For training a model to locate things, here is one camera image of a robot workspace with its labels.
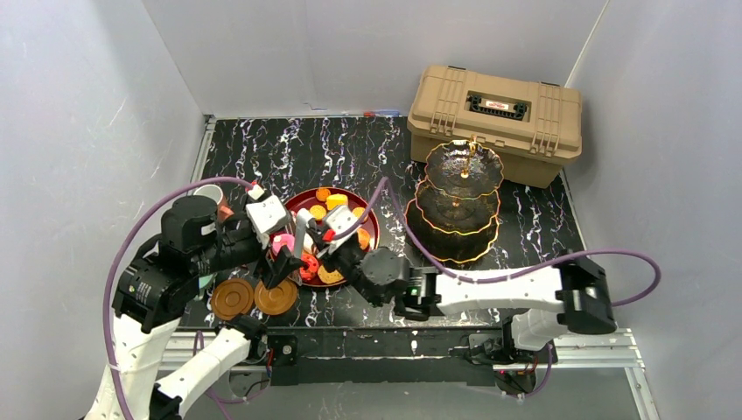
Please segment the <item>dark red round tray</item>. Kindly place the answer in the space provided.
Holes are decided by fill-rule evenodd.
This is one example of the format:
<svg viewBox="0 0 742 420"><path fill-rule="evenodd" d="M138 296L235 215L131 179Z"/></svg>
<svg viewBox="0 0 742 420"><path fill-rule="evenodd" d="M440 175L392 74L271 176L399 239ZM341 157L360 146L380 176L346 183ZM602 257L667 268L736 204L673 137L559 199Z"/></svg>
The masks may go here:
<svg viewBox="0 0 742 420"><path fill-rule="evenodd" d="M329 188L332 191L332 194L333 193L344 193L348 197L348 205L350 206L350 208L352 209L353 213L356 216L361 216L362 213L368 207L368 203L364 199L362 199L360 196L356 195L353 192L343 190L337 187L331 187L331 186L321 186L321 187ZM286 208L291 212L293 216L296 216L297 212L300 209L305 208L309 210L311 206L317 205L317 204L323 205L326 208L325 202L319 202L315 198L315 192L318 188L312 188L309 190L305 190L297 194L296 196L292 197L285 203ZM363 220L360 228L365 228L370 233L370 237L371 237L370 245L365 250L367 252L370 252L371 250L376 249L378 246L378 242L380 240L380 228L379 228L378 220L373 211L369 212L367 217ZM288 234L294 235L292 227L287 227L283 231L280 231L276 234L272 234L271 242L275 235L282 234L282 233L288 233ZM270 251L270 256L275 257L275 255L273 255L271 252L271 243L270 243L269 251ZM311 254L317 258L317 253L318 251L312 251ZM322 266L323 263L318 258L317 260L318 260L319 265ZM336 283L333 285L323 284L320 281L319 281L319 284L307 284L307 283L302 283L299 273L296 276L292 277L291 279L294 280L299 285L312 287L312 288L327 288L331 286L338 286L345 282L345 279L344 279L341 283Z"/></svg>

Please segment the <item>three-tier glass cake stand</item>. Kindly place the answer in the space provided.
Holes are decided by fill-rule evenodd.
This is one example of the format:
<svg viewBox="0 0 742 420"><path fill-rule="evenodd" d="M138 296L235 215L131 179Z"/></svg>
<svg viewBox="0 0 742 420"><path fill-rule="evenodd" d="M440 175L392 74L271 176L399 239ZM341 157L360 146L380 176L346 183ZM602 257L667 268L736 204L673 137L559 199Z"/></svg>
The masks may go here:
<svg viewBox="0 0 742 420"><path fill-rule="evenodd" d="M481 143L461 139L434 147L405 208L408 237L441 263L476 262L499 236L503 180L501 158Z"/></svg>

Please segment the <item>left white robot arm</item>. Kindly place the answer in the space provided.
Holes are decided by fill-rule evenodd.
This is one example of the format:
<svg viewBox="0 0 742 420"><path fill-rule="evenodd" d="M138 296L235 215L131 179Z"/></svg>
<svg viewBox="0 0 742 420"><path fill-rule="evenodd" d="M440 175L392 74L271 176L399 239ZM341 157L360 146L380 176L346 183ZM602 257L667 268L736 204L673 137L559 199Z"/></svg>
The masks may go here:
<svg viewBox="0 0 742 420"><path fill-rule="evenodd" d="M249 199L236 223L217 219L204 196L176 199L162 214L161 231L118 271L107 306L106 347L115 358L104 370L90 419L180 419L233 366L245 361L265 336L261 321L238 311L214 340L181 368L158 377L164 350L202 277L255 263L276 280L301 266L289 251L267 259L270 236L291 221L282 201L264 193Z"/></svg>

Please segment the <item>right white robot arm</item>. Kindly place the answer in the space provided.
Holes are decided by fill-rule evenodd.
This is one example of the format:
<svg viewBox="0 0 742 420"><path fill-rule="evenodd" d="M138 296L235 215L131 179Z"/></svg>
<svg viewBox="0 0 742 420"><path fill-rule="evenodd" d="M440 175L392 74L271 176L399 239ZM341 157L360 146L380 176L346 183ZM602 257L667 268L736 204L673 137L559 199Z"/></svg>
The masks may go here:
<svg viewBox="0 0 742 420"><path fill-rule="evenodd" d="M384 247L365 252L357 234L338 239L313 221L299 227L296 237L310 238L322 265L338 271L368 303L393 304L395 313L409 320L521 309L503 327L507 349L535 352L566 333L602 335L617 328L606 273L580 253L521 270L453 270L414 267Z"/></svg>

